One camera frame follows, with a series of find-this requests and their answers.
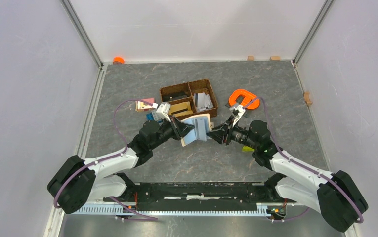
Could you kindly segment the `beige leather card holder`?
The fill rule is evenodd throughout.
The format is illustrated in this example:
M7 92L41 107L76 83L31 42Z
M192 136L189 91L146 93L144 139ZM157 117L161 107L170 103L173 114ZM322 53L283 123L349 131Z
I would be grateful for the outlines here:
M181 139L181 144L183 147L196 140L207 141L209 138L207 133L212 131L214 128L214 123L211 121L210 114L190 116L182 120L182 122L194 126L194 129L192 129L185 137Z

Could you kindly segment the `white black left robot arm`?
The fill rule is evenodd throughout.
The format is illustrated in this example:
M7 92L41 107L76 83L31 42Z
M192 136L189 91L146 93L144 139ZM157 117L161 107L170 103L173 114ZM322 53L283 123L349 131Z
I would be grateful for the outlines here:
M174 116L162 124L147 121L133 140L118 151L95 158L69 157L47 185L54 198L53 206L71 214L88 201L110 196L131 200L134 187L118 172L145 164L155 148L169 139L181 140L194 128Z

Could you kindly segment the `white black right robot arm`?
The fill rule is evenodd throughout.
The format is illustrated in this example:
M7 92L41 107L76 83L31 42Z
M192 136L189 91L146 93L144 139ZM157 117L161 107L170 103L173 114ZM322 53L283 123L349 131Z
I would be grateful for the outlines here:
M268 200L283 198L303 204L320 213L339 232L363 222L369 205L351 176L342 170L322 170L295 158L277 145L267 123L254 120L248 128L241 128L228 120L207 135L220 144L234 141L254 149L255 161L275 172L265 182Z

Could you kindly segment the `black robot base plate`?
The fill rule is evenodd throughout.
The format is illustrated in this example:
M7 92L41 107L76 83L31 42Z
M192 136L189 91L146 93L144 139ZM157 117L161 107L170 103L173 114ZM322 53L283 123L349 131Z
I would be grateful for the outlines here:
M257 203L292 203L263 182L136 183L116 200L138 211L253 211Z

